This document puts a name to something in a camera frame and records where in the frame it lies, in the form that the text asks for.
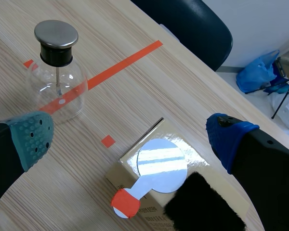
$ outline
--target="orange tape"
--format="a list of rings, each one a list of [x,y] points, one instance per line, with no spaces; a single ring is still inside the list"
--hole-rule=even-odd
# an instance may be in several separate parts
[[[146,56],[147,54],[151,53],[152,51],[159,48],[163,45],[159,40],[152,43],[151,45],[143,48],[142,50],[138,51],[137,53],[127,57],[126,59],[122,60],[121,62],[113,65],[111,68],[103,71],[102,73],[96,75],[95,77],[88,80],[88,89],[91,90],[95,86],[99,85],[100,83],[104,82],[108,78],[112,77],[114,74],[118,73],[119,71],[123,70],[124,68],[128,67],[129,65],[133,64],[134,62],[140,60],[142,57]]]
[[[59,104],[59,101],[62,98],[61,99],[58,98],[58,99],[55,99],[54,101],[51,101],[49,104],[41,107],[39,111],[44,111],[52,115],[53,113],[58,111],[60,108],[62,108],[64,105],[66,105],[67,103],[73,101],[78,96],[80,96],[85,91],[85,88],[86,88],[86,84],[85,82],[83,82],[79,84],[77,87],[74,87],[72,90],[62,95],[63,99],[65,100],[63,104]]]
[[[89,79],[88,80],[88,89],[91,90],[92,88],[96,87],[100,83],[104,82],[108,78],[112,77],[113,75],[115,75],[119,71],[123,70],[124,68],[126,68],[129,65],[133,64],[134,62],[138,61],[139,59],[141,59],[142,57],[146,56],[150,52],[156,50],[157,48],[159,48],[162,45],[163,44],[158,40],[158,41],[150,44],[149,46],[143,48],[142,50],[136,52],[135,54],[127,57],[126,59],[122,60],[121,62],[113,65],[111,68],[109,68],[109,69],[103,71],[102,73],[96,75],[95,77]],[[28,61],[26,61],[24,63],[24,66],[29,68],[32,63],[33,63],[33,60],[28,60]],[[66,105],[67,103],[69,103],[72,100],[76,99],[79,95],[81,95],[84,92],[84,90],[85,90],[84,86],[85,86],[85,84],[82,83],[82,84],[78,85],[77,87],[73,88],[72,90],[68,91],[67,93],[65,93],[63,95],[63,99],[65,99],[65,103],[59,104],[59,100],[60,99],[55,99],[54,101],[52,101],[49,104],[43,106],[39,110],[40,111],[45,111],[45,112],[47,112],[49,114],[55,113],[57,110],[62,108],[64,105]]]
[[[140,208],[140,201],[130,195],[125,189],[120,189],[112,198],[110,205],[128,218],[132,218]]]
[[[102,144],[105,145],[106,148],[109,148],[111,145],[115,143],[115,140],[111,136],[106,136],[104,139],[102,139]]]

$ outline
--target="black tripod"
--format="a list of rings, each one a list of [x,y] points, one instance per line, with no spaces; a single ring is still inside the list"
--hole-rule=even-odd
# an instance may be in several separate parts
[[[283,104],[283,102],[285,101],[285,99],[286,99],[286,97],[287,97],[288,95],[289,95],[289,89],[288,89],[288,91],[286,92],[283,100],[280,102],[278,108],[277,108],[276,111],[274,112],[274,115],[271,117],[272,119],[274,119],[274,117],[276,116],[278,110],[280,109],[281,105]]]
[[[283,88],[284,86],[288,85],[288,83],[287,83],[288,81],[289,81],[289,79],[285,79],[285,81],[283,81],[283,82],[280,82],[280,83],[277,83],[277,84],[275,84],[275,85],[271,85],[271,86],[268,86],[268,87],[260,88],[260,89],[257,89],[257,90],[252,90],[252,91],[246,92],[245,94],[253,93],[253,92],[256,92],[256,91],[259,91],[259,90],[264,90],[264,89],[267,89],[267,88],[270,88],[270,87],[274,87],[274,86],[279,86],[279,85],[280,85],[279,88],[275,89],[274,91],[272,91],[271,93],[268,94],[268,95],[270,95],[270,94],[272,94],[273,92],[276,92],[276,91],[278,91],[279,89]],[[271,117],[272,119],[275,118],[277,112],[279,111],[281,105],[283,104],[283,102],[285,101],[285,99],[286,99],[286,97],[287,97],[288,95],[289,95],[289,89],[288,89],[288,91],[286,92],[285,97],[283,98],[283,100],[282,100],[281,103],[279,104],[278,108],[277,108],[276,111],[274,112],[274,115]]]

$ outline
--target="wooden table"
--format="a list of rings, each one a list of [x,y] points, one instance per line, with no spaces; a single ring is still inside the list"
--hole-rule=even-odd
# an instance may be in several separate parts
[[[82,114],[56,126],[49,152],[2,197],[0,230],[149,230],[139,216],[115,215],[104,175],[161,117],[246,199],[213,154],[206,119],[223,112],[248,120],[289,148],[281,129],[129,0],[0,0],[0,119],[32,110],[23,62],[39,55],[33,30],[47,19],[78,30],[73,54],[90,77],[157,40],[163,45],[90,90]],[[116,141],[110,148],[101,143],[106,135]],[[246,222],[263,230],[252,206]]]

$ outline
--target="glass bottle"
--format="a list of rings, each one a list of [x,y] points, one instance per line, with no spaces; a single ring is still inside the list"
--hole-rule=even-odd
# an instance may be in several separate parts
[[[29,96],[55,122],[71,119],[81,112],[88,91],[87,78],[72,55],[78,32],[68,23],[47,20],[36,25],[34,35],[41,52],[28,68]]]

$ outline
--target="white wall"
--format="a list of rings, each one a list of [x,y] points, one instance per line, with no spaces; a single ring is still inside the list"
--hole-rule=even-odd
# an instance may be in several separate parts
[[[245,67],[262,54],[288,47],[289,0],[203,1],[233,36],[233,48],[223,66]]]

